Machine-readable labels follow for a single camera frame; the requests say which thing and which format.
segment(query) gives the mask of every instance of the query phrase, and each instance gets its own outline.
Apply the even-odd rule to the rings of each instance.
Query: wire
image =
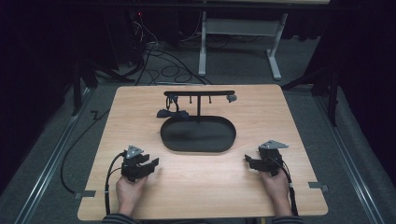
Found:
[[[176,56],[174,56],[174,55],[172,55],[172,54],[170,54],[170,53],[167,53],[167,52],[165,52],[165,51],[158,50],[158,49],[153,50],[152,52],[160,52],[160,53],[162,53],[162,54],[165,54],[165,55],[168,55],[168,56],[172,57],[173,59],[176,59],[179,63],[182,64],[182,66],[183,66],[182,68],[183,68],[183,69],[185,69],[191,76],[193,76],[193,77],[197,78],[199,81],[201,81],[202,84],[206,85],[205,82],[207,82],[207,83],[209,83],[210,85],[212,85],[212,82],[209,81],[207,78],[205,78],[205,77],[199,77],[199,76],[195,75],[195,74],[186,66],[186,64],[184,64],[184,63],[183,63],[179,58],[177,58]]]
[[[139,15],[139,19],[140,19],[140,22],[142,23],[142,26],[146,29],[146,31],[147,31],[149,34],[151,34],[151,35],[154,37],[155,43],[156,43],[156,45],[158,45],[157,36],[155,36],[155,34],[153,34],[153,33],[145,26],[145,24],[143,23],[142,12],[139,11],[139,12],[137,13],[137,15]]]
[[[197,23],[197,26],[195,27],[195,31],[192,33],[192,35],[190,37],[180,40],[180,42],[188,41],[188,40],[196,38],[197,36],[200,36],[200,35],[196,35],[196,34],[198,32],[199,25],[201,24],[201,18],[202,18],[202,13],[200,12],[199,18],[198,18],[198,23]]]
[[[66,162],[66,158],[69,155],[70,151],[73,149],[73,147],[76,145],[76,143],[82,138],[82,136],[100,119],[102,119],[102,117],[104,117],[108,112],[110,111],[110,109],[108,109],[105,113],[103,113],[100,117],[98,117],[79,137],[78,139],[72,144],[72,146],[67,149],[66,153],[64,154],[64,158],[62,159],[62,164],[61,164],[61,181],[62,181],[62,185],[64,186],[64,188],[69,191],[70,193],[72,193],[73,195],[76,194],[76,192],[72,189],[70,189],[65,181],[64,181],[64,164]]]
[[[151,49],[148,51],[148,55],[146,57],[146,62],[142,68],[142,71],[140,72],[139,78],[137,79],[136,83],[134,84],[135,86],[137,86],[139,84],[140,78],[143,76],[143,72],[146,70],[146,66],[148,65],[148,62],[149,62],[149,55],[153,48],[154,48],[154,46],[151,46]]]
[[[119,155],[117,155],[114,160],[111,162],[110,167],[108,167],[108,171],[107,171],[107,177],[106,177],[106,183],[105,183],[105,205],[106,205],[106,214],[110,214],[110,199],[109,199],[109,192],[108,192],[108,180],[110,179],[111,174],[113,174],[113,172],[111,172],[111,169],[113,169],[113,165],[114,162],[116,162],[116,160],[119,157],[124,157],[125,156],[125,151],[121,152]]]

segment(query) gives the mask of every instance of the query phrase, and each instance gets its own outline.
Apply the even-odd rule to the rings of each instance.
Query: striped sleeve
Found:
[[[273,224],[304,224],[300,217],[274,217]]]
[[[114,223],[114,224],[135,224],[133,218],[127,217],[123,214],[110,214],[103,218],[102,223]]]

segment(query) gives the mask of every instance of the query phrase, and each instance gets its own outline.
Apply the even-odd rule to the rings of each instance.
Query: metal bracket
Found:
[[[95,197],[96,190],[84,190],[81,193],[76,193],[74,199],[93,198]]]
[[[274,140],[269,140],[259,145],[259,149],[279,149],[279,148],[287,148],[287,147],[289,146]]]
[[[323,193],[330,191],[329,186],[322,185],[320,182],[308,182],[308,185],[311,189],[321,189]]]

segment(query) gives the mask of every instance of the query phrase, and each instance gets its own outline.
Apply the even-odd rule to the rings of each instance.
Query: black oval tray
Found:
[[[233,124],[218,116],[190,116],[184,121],[170,118],[161,127],[163,144],[174,151],[223,152],[235,137]]]

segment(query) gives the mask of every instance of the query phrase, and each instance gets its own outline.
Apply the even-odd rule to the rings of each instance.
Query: dark background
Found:
[[[330,66],[337,73],[352,112],[395,184],[395,3],[372,0],[337,4],[362,4],[363,9],[332,15],[290,13],[283,38],[298,35],[304,41],[321,36],[305,74],[323,66]],[[133,62],[138,52],[134,51],[134,37],[130,36],[122,9],[80,10],[47,1],[6,1],[0,7],[3,191],[46,120],[64,102],[76,61],[88,58],[117,69],[120,63]],[[199,15],[175,10],[142,12],[150,30],[175,46],[178,31],[186,35],[193,32]],[[109,24],[116,28],[109,29]]]

